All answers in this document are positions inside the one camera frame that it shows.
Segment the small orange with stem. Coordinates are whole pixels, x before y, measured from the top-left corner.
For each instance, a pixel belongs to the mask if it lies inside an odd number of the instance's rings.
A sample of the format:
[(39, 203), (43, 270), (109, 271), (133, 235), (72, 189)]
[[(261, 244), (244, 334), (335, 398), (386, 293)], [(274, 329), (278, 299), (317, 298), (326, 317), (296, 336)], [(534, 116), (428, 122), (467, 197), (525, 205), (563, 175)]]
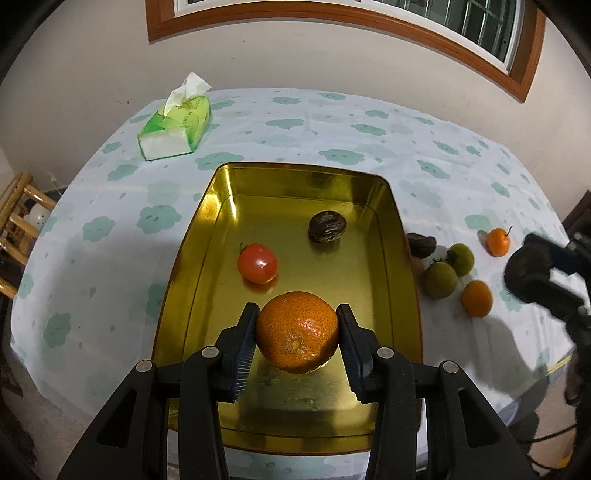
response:
[(512, 227), (507, 230), (503, 228), (492, 229), (486, 237), (486, 247), (488, 252), (494, 257), (503, 257), (508, 254), (511, 247), (510, 232)]

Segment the small brown kiwi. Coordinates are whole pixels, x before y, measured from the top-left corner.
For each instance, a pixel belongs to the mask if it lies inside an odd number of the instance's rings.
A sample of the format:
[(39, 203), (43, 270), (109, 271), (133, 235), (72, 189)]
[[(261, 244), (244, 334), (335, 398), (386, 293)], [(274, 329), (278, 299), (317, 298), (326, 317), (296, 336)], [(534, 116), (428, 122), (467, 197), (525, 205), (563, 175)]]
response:
[(417, 257), (412, 257), (413, 273), (416, 279), (421, 280), (425, 272), (423, 261)]

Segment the gold rectangular metal tin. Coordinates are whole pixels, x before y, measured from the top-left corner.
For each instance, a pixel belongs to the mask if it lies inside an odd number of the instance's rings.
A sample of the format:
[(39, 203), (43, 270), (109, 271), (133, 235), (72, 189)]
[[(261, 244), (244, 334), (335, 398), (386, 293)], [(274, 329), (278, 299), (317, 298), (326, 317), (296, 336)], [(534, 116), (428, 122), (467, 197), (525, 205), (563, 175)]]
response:
[[(332, 243), (308, 238), (318, 212), (337, 211), (346, 231)], [(240, 250), (273, 251), (279, 272), (259, 285), (238, 272)], [(413, 362), (423, 359), (422, 322), (406, 235), (388, 181), (301, 164), (229, 163), (209, 182), (178, 251), (152, 353), (175, 364), (214, 344), (249, 302), (305, 291), (349, 305), (358, 323)], [(242, 394), (218, 407), (223, 443), (280, 455), (366, 451), (377, 408), (349, 389), (339, 355), (314, 372), (290, 374), (256, 354)]]

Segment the cloud-patterned tablecloth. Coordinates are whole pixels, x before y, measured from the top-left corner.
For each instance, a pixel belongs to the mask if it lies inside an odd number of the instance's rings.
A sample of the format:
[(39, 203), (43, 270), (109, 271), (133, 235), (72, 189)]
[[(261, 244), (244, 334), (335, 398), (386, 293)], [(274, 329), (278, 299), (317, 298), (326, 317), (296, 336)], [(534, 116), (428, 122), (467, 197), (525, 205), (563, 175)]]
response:
[(88, 423), (140, 360), (181, 361), (247, 302), (349, 304), (408, 359), (457, 362), (506, 423), (569, 358), (563, 324), (505, 288), (482, 245), (561, 221), (506, 147), (355, 95), (211, 93), (192, 153), (145, 160), (138, 111), (83, 165), (32, 250), (12, 341), (39, 393)]

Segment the dark passion fruit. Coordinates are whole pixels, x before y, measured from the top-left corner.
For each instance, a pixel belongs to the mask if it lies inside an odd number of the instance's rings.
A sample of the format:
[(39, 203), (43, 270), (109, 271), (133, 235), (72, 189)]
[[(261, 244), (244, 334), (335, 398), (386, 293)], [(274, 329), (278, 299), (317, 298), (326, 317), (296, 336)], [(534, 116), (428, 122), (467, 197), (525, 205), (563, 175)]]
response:
[(346, 218), (332, 210), (318, 212), (308, 222), (308, 238), (317, 243), (332, 243), (346, 231)]
[(406, 235), (411, 255), (418, 259), (426, 259), (432, 255), (437, 248), (437, 239), (433, 236), (425, 236), (418, 233)]
[(551, 257), (548, 249), (528, 243), (509, 258), (504, 271), (506, 288), (524, 303), (534, 303), (550, 280)]

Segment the bamboo stool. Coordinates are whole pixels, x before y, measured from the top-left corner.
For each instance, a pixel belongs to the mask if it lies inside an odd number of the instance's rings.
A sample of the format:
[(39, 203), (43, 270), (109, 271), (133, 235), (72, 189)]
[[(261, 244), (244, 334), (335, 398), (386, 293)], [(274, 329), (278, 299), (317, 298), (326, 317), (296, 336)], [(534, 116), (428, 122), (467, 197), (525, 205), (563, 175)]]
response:
[(17, 173), (1, 194), (1, 294), (13, 300), (19, 275), (56, 206), (33, 185), (28, 172)]

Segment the red tomato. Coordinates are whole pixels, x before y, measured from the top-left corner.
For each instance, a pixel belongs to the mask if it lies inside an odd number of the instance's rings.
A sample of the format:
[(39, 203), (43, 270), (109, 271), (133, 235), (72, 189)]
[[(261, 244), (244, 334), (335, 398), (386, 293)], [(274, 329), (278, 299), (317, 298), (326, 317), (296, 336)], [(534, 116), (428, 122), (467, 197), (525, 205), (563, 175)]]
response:
[(259, 285), (270, 283), (279, 272), (279, 263), (273, 251), (259, 243), (243, 247), (236, 266), (245, 280)]

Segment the green tomato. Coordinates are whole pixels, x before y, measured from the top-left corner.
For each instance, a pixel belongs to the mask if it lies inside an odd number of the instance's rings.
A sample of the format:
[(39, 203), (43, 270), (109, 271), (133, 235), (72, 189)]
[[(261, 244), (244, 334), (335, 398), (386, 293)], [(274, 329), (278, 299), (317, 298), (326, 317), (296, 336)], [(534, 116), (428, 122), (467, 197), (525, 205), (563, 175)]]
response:
[(425, 292), (432, 299), (444, 299), (451, 296), (458, 282), (456, 271), (448, 263), (434, 262), (423, 273)]
[(456, 243), (447, 250), (445, 261), (455, 270), (458, 277), (467, 276), (475, 265), (472, 250), (462, 243)]

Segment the large orange mandarin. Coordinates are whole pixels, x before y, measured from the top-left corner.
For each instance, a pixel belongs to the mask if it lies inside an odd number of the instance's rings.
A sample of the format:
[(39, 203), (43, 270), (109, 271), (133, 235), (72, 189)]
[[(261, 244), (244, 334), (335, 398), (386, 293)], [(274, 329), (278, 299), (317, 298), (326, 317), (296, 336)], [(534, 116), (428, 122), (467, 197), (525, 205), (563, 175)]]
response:
[(304, 374), (321, 367), (338, 347), (335, 310), (317, 295), (293, 291), (264, 305), (256, 321), (263, 357), (277, 369)]

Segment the green tissue pack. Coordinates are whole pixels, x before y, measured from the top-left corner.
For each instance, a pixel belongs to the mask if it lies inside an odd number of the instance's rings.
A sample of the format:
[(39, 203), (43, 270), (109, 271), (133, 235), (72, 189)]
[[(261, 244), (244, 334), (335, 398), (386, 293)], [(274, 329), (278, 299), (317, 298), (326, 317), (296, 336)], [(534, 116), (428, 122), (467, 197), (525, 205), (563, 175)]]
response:
[(190, 72), (182, 84), (170, 92), (165, 103), (137, 134), (145, 161), (186, 155), (197, 149), (211, 123), (209, 90), (211, 85)]

